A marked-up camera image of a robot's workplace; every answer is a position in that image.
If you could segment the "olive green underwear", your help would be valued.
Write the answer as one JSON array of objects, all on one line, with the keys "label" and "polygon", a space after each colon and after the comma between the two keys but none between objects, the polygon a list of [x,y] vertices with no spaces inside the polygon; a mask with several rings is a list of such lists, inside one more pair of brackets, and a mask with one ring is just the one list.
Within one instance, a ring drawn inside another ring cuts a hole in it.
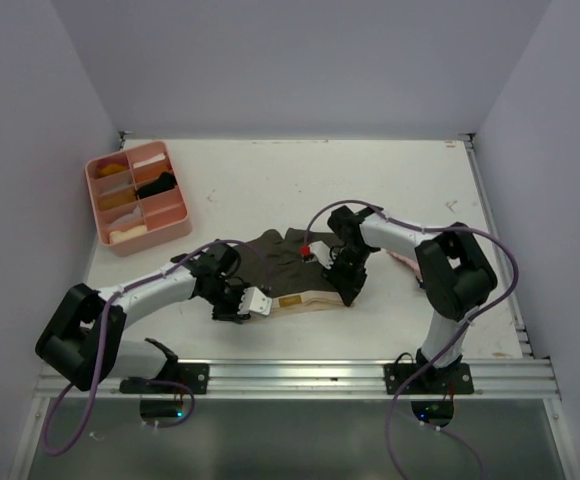
[{"label": "olive green underwear", "polygon": [[336,289],[322,277],[322,266],[302,260],[303,236],[299,229],[289,228],[285,233],[269,229],[244,246],[234,247],[240,255],[233,268],[235,281],[269,289],[271,318],[344,306]]}]

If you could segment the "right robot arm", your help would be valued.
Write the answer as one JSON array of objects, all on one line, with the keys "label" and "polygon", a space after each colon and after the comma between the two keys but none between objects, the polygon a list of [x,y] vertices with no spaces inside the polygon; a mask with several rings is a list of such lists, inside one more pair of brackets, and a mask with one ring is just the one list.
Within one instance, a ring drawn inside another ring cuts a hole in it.
[{"label": "right robot arm", "polygon": [[415,263],[433,312],[427,337],[416,353],[415,379],[424,391],[440,391],[461,362],[467,317],[498,285],[473,233],[462,223],[410,224],[376,207],[353,212],[342,206],[330,214],[327,225],[341,246],[334,256],[317,258],[324,278],[346,306],[361,293],[371,254],[386,250]]}]

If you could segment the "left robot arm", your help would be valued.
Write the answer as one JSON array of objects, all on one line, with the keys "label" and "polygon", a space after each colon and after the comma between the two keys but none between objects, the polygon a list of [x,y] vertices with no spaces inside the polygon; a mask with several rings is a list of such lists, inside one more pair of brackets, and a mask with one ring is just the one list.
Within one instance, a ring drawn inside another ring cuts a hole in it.
[{"label": "left robot arm", "polygon": [[239,252],[215,241],[172,258],[156,271],[129,282],[93,289],[71,287],[41,333],[35,353],[81,391],[107,377],[143,379],[155,392],[171,390],[178,358],[163,343],[128,341],[127,327],[172,304],[200,298],[215,320],[241,323],[268,314],[264,291],[233,276]]}]

